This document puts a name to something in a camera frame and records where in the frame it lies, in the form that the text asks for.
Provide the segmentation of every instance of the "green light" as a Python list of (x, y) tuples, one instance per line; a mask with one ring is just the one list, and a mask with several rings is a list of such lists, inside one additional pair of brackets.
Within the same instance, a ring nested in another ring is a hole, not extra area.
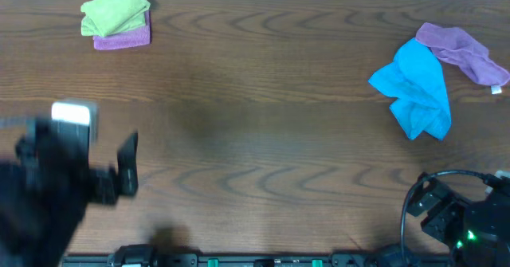
[(471, 230), (468, 230), (468, 240), (476, 240), (477, 237), (475, 236), (475, 234), (473, 232), (471, 232)]

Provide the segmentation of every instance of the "purple cloth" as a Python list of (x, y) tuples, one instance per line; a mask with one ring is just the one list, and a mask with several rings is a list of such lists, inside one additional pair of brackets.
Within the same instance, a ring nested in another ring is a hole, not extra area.
[(132, 31), (100, 37), (94, 36), (94, 48), (97, 50), (124, 49), (151, 43), (151, 17), (145, 12), (145, 26)]
[(425, 23), (416, 40), (429, 47), (441, 61), (458, 65), (473, 82), (504, 85), (510, 73), (488, 58), (488, 49), (461, 28), (442, 28)]

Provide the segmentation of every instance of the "folded towel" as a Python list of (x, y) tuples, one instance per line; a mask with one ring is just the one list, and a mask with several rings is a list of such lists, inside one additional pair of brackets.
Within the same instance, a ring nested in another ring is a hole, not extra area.
[(510, 73), (488, 58), (488, 49), (461, 28), (425, 23), (416, 40), (430, 47), (439, 60), (458, 65), (477, 84), (504, 85), (510, 80)]
[(409, 139), (422, 131), (445, 137), (452, 124), (448, 95), (441, 64), (427, 47), (411, 39), (368, 82), (385, 96), (398, 98), (390, 110)]
[(94, 48), (97, 50), (111, 50), (150, 44), (151, 17), (149, 11), (145, 11), (144, 16), (146, 23), (144, 27), (108, 37), (94, 36)]
[(83, 36), (106, 37), (145, 26), (143, 12), (149, 10), (147, 0), (92, 0), (81, 6), (86, 16), (81, 21)]

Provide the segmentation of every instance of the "wood grain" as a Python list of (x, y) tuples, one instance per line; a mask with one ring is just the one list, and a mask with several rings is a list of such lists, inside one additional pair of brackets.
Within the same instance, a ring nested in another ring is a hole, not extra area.
[[(411, 142), (367, 83), (423, 22), (461, 26), (510, 68), (510, 0), (152, 0), (152, 44), (110, 52), (80, 35), (86, 1), (0, 0), (0, 115), (97, 101), (97, 165), (139, 130), (138, 196), (90, 206), (72, 252), (167, 229), (203, 252), (375, 249), (398, 240), (421, 172), (510, 168), (506, 91), (443, 64), (453, 126)], [(21, 133), (0, 131), (2, 154)], [(444, 251), (419, 220), (411, 247)]]

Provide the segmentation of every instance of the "white label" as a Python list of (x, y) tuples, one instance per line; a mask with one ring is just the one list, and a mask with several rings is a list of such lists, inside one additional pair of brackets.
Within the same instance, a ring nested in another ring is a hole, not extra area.
[(55, 102), (51, 106), (51, 119), (90, 125), (90, 110), (84, 105)]
[(501, 86), (500, 85), (493, 85), (491, 86), (491, 92), (493, 95), (496, 95), (498, 93), (501, 93), (503, 91), (501, 91)]

